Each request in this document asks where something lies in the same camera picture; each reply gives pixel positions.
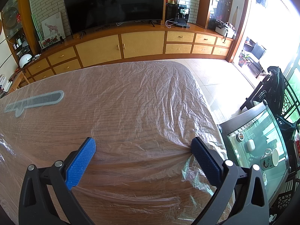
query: blue gripper pad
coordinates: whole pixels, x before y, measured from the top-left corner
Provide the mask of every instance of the blue gripper pad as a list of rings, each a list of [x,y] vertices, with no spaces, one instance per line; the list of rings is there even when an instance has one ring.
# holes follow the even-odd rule
[[[92,138],[88,138],[85,141],[85,145],[81,148],[71,165],[66,170],[66,185],[69,190],[79,184],[79,181],[95,152],[95,140]]]
[[[195,156],[197,162],[202,168],[205,176],[211,185],[220,188],[222,185],[222,168],[215,161],[214,158],[220,158],[219,163],[223,162],[223,159],[218,155],[218,153],[214,150],[209,150],[208,147],[198,138],[194,138],[191,143],[192,154]]]

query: gray plastic object under plastic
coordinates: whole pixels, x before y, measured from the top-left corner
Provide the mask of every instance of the gray plastic object under plastic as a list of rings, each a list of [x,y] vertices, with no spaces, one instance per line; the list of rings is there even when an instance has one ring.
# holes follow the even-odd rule
[[[29,97],[21,101],[16,101],[14,103],[8,104],[5,107],[4,112],[9,113],[16,111],[16,118],[18,118],[22,115],[24,109],[26,108],[54,105],[59,103],[63,97],[63,91],[54,91],[38,96]]]

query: transparent plastic table cover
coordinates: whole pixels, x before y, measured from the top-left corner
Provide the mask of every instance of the transparent plastic table cover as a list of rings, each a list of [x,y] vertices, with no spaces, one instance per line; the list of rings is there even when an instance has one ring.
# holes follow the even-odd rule
[[[61,91],[51,104],[35,102]],[[23,111],[13,111],[9,104],[19,101]],[[16,224],[27,166],[64,160],[87,137],[96,153],[72,191],[95,224],[191,224],[215,191],[191,140],[200,136],[227,157],[199,85],[176,62],[103,65],[40,80],[0,99],[0,119],[0,204]]]

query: black television screen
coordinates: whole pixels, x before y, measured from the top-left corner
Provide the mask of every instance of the black television screen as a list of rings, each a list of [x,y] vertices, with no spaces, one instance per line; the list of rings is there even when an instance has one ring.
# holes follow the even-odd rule
[[[101,25],[162,20],[164,0],[64,0],[72,34]]]

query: silver bolt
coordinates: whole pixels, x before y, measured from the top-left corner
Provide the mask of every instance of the silver bolt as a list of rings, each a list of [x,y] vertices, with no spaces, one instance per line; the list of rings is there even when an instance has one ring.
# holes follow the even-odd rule
[[[230,161],[230,160],[226,160],[226,161],[225,161],[225,164],[226,164],[227,166],[229,166],[229,167],[232,167],[232,166],[233,166],[233,162]]]
[[[35,168],[35,166],[31,164],[31,165],[29,165],[28,170],[32,171],[34,168]]]
[[[256,171],[258,171],[260,169],[260,167],[257,164],[254,164],[253,165],[253,169],[256,170]]]
[[[56,167],[61,167],[62,166],[62,161],[56,161],[55,166]]]

